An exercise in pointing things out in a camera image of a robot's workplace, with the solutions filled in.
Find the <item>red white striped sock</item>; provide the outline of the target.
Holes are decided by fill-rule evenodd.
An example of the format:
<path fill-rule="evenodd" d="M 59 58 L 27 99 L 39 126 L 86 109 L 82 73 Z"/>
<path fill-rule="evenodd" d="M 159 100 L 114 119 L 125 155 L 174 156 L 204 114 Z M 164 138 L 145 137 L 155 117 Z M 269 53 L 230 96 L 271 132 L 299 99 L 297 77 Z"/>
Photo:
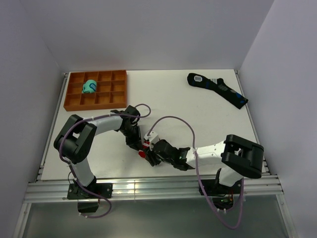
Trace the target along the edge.
<path fill-rule="evenodd" d="M 148 152 L 150 149 L 151 148 L 149 140 L 145 140 L 142 144 L 142 148 L 138 151 L 139 156 L 145 159 L 147 157 L 146 152 Z"/>

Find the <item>orange compartment tray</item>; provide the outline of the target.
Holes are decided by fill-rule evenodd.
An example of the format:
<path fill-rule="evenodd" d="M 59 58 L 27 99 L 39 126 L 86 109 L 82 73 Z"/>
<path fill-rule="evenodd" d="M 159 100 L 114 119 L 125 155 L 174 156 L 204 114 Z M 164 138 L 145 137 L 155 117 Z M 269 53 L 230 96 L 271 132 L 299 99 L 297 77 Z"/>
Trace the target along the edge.
<path fill-rule="evenodd" d="M 95 93 L 82 93 L 83 84 L 97 82 Z M 119 109 L 127 107 L 127 71 L 71 72 L 65 94 L 66 111 Z"/>

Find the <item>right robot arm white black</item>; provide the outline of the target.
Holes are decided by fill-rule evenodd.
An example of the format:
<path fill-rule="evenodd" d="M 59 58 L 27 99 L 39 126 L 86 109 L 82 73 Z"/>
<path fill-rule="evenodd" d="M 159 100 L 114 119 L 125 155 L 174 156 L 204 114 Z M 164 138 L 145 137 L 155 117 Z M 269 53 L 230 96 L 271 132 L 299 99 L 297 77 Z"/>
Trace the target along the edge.
<path fill-rule="evenodd" d="M 237 135 L 227 135 L 217 144 L 199 147 L 176 148 L 155 132 L 144 136 L 143 157 L 156 166 L 161 162 L 172 165 L 180 171 L 193 170 L 201 166 L 223 163 L 216 174 L 214 187 L 219 193 L 226 193 L 243 177 L 262 177 L 264 148 Z"/>

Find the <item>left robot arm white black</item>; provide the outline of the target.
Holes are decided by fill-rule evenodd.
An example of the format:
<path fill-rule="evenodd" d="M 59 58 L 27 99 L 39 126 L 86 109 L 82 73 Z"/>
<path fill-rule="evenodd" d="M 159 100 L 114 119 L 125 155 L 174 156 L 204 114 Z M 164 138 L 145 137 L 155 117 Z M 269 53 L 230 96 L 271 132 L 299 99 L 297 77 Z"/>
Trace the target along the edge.
<path fill-rule="evenodd" d="M 85 198 L 96 194 L 96 177 L 92 173 L 88 154 L 95 136 L 119 131 L 125 136 L 126 145 L 133 150 L 142 149 L 138 120 L 141 114 L 136 107 L 128 106 L 123 111 L 112 110 L 108 115 L 84 119 L 78 115 L 69 117 L 54 141 L 54 148 L 63 162 L 70 166 L 71 173 L 80 183 L 79 193 Z"/>

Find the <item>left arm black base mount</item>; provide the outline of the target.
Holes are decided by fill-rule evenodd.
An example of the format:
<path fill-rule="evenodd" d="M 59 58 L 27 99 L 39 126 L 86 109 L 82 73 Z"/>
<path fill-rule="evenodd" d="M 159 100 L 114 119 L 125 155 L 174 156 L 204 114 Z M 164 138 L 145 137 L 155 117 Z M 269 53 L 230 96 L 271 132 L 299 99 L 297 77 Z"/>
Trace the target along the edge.
<path fill-rule="evenodd" d="M 103 198 L 109 199 L 112 195 L 112 183 L 96 183 L 85 191 L 77 183 L 71 183 L 68 188 L 67 200 L 77 200 L 77 210 L 84 215 L 95 213 Z"/>

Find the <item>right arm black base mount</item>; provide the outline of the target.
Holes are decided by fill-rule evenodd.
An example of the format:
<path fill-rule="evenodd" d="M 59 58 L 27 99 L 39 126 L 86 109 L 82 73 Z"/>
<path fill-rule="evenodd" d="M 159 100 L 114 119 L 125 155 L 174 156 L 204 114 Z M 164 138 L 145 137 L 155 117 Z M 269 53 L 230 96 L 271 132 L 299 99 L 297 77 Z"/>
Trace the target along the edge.
<path fill-rule="evenodd" d="M 199 180 L 199 193 L 204 196 L 209 207 L 213 211 L 230 210 L 236 205 L 234 196 L 239 195 L 242 190 L 242 182 L 240 179 L 233 186 L 225 186 L 219 183 L 218 179 L 201 179 Z"/>

